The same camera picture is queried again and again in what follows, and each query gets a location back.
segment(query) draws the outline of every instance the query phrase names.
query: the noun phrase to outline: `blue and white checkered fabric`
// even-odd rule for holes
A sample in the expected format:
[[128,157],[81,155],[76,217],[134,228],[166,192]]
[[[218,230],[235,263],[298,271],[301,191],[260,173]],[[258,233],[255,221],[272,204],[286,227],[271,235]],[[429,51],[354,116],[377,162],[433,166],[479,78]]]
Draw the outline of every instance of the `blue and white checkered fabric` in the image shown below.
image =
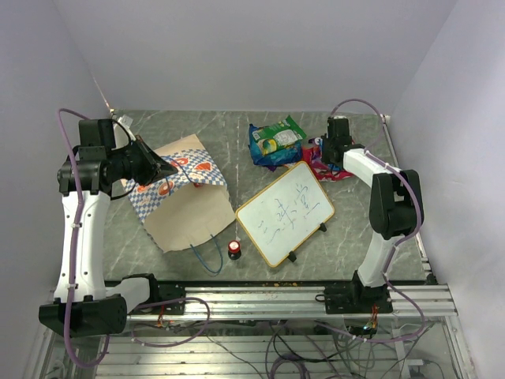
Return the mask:
[[[221,174],[221,171],[219,171],[207,150],[181,150],[171,156],[162,156],[162,158],[176,167],[178,173],[147,187],[137,186],[129,195],[129,199],[142,223],[161,205],[166,197],[169,197],[175,191],[191,182],[212,186],[226,186],[223,174]],[[184,169],[191,181],[186,177],[182,169]],[[135,182],[129,180],[125,185],[125,191],[130,191],[133,186],[135,186]]]

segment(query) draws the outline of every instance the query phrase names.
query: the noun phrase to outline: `whiteboard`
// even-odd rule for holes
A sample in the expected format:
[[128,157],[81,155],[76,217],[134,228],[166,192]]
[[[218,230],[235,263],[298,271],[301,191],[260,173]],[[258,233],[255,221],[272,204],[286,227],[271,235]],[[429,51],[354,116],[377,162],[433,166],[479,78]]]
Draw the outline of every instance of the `whiteboard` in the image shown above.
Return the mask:
[[268,265],[276,267],[328,221],[335,208],[302,161],[235,214]]

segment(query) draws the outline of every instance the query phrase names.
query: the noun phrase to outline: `marble tabletop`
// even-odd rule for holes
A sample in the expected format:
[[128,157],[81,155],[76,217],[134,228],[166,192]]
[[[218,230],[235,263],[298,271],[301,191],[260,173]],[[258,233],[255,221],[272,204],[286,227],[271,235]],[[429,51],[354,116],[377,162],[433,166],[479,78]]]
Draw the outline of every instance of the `marble tabletop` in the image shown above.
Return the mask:
[[[249,123],[270,125],[284,119],[285,112],[116,113],[131,117],[132,131],[140,134],[153,149],[195,133],[223,173],[234,209],[286,170],[278,168],[270,172],[265,167],[255,166],[248,148]],[[291,116],[309,137],[326,132],[328,113],[292,112]],[[351,133],[358,143],[367,145],[378,133],[383,133],[376,116],[348,114],[348,117]],[[374,147],[373,152],[393,163],[386,138]],[[104,276],[107,280],[120,280],[133,273],[152,272],[159,280],[349,280],[365,258],[372,237],[368,222],[370,189],[357,178],[323,182],[322,186],[335,206],[335,215],[327,222],[326,233],[315,233],[297,249],[294,263],[285,260],[277,268],[270,268],[247,234],[237,222],[233,222],[217,236],[224,254],[224,267],[218,276],[211,276],[192,250],[164,253],[143,228],[129,199],[113,201],[106,220]],[[227,256],[227,244],[236,238],[241,240],[242,256],[232,261]],[[198,246],[198,250],[211,268],[219,267],[219,253],[212,240]],[[392,264],[391,278],[425,278],[415,240],[400,247]]]

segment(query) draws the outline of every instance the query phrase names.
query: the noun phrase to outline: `yellow whiteboard frame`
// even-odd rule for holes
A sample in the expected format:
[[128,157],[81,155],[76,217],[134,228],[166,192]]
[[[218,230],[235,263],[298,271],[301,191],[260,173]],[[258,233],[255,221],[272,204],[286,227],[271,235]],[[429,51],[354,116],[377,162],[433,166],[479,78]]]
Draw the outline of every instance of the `yellow whiteboard frame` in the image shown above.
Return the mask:
[[[263,192],[267,191],[270,187],[272,187],[276,182],[278,182],[279,180],[281,180],[284,176],[288,175],[290,173],[291,170],[293,170],[295,167],[298,167],[299,165],[301,164],[304,164],[305,166],[307,166],[307,168],[309,169],[310,171],[310,174],[312,175],[312,177],[314,178],[314,180],[316,181],[317,185],[321,188],[321,191],[324,193],[324,196],[326,197],[326,199],[328,200],[328,203],[330,203],[331,205],[331,209],[333,209],[333,212],[329,215],[329,217],[327,217],[325,219],[325,221],[323,221],[323,223],[326,223],[331,217],[333,217],[335,215],[335,206],[333,205],[333,203],[331,202],[330,198],[328,197],[328,195],[326,194],[326,192],[324,191],[321,183],[319,183],[319,180],[317,180],[316,176],[314,175],[314,173],[312,172],[312,168],[310,168],[310,166],[304,161],[300,161],[298,162],[297,164],[295,164],[294,166],[292,166],[288,171],[286,171],[284,174],[282,174],[281,176],[279,176],[276,180],[274,180],[272,183],[270,183],[268,186],[266,186],[265,188],[263,188],[260,192],[258,192],[256,195],[254,195],[253,197],[251,197],[249,200],[247,200],[243,205],[240,206],[240,208],[238,208],[236,211],[235,211],[235,218],[237,219],[237,221],[241,224],[242,226],[242,229],[244,229],[245,233],[249,236],[249,239],[252,241],[252,243],[254,244],[254,246],[256,247],[256,249],[260,252],[261,254],[261,257],[263,257],[263,259],[265,260],[265,262],[267,262],[267,265],[269,265],[270,267],[274,268],[274,267],[277,267],[279,266],[281,263],[284,262],[284,260],[286,258],[288,258],[288,256],[290,255],[289,253],[286,254],[286,256],[281,259],[279,261],[278,264],[276,265],[271,265],[270,262],[268,261],[268,259],[265,257],[265,255],[263,254],[263,252],[261,251],[260,247],[258,246],[258,244],[256,243],[256,241],[254,240],[254,238],[251,236],[251,234],[248,232],[247,228],[245,227],[245,225],[240,221],[240,219],[238,218],[238,213],[241,211],[241,209],[245,208],[247,206],[247,204],[249,204],[251,201],[253,201],[254,199],[256,199],[258,196],[260,196]],[[317,231],[319,230],[319,227],[317,227],[316,229],[314,229],[312,232],[310,232],[307,237],[305,239],[303,239],[298,245],[296,245],[293,250],[291,251],[295,251],[298,247],[300,247],[300,245],[307,241],[311,235],[313,235],[314,233],[316,233]]]

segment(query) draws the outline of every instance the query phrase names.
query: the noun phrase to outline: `white wall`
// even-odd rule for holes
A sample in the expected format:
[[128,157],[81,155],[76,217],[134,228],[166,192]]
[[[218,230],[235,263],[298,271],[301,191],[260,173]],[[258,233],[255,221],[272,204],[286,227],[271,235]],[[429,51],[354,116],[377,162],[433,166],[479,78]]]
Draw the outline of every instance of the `white wall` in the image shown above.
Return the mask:
[[55,2],[112,107],[329,111],[356,96],[389,114],[455,4]]
[[392,117],[421,175],[422,237],[482,378],[503,377],[505,2],[460,0]]
[[[54,111],[107,109],[53,2],[2,1],[0,36],[0,376],[21,378],[62,259]],[[76,137],[77,120],[64,121]]]

